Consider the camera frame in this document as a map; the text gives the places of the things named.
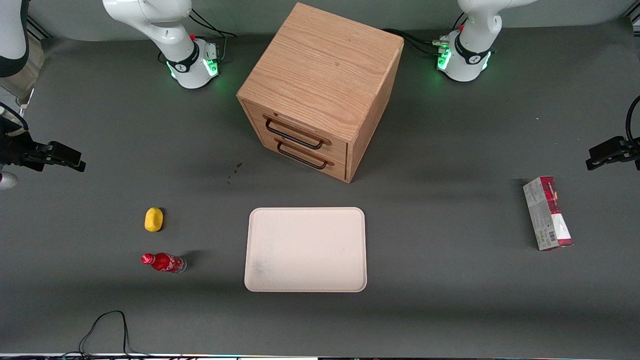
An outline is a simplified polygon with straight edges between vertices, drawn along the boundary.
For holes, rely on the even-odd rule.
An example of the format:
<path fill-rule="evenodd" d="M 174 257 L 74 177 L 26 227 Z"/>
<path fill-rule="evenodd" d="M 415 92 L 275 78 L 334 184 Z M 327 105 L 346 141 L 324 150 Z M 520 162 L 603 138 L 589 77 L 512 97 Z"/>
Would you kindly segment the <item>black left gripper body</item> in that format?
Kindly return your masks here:
<path fill-rule="evenodd" d="M 623 148 L 620 162 L 633 162 L 635 168 L 640 171 L 640 138 L 635 137 L 631 140 L 622 139 L 620 144 Z"/>

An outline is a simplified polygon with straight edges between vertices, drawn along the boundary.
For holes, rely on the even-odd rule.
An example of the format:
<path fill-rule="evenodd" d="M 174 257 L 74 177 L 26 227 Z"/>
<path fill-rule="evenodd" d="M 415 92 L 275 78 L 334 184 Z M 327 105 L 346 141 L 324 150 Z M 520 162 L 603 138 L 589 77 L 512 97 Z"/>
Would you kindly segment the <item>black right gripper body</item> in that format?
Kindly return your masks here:
<path fill-rule="evenodd" d="M 27 167 L 31 170 L 38 170 L 36 162 L 27 161 L 25 153 L 36 151 L 38 143 L 34 141 L 27 130 L 1 130 L 0 137 L 0 162 L 2 166 Z"/>

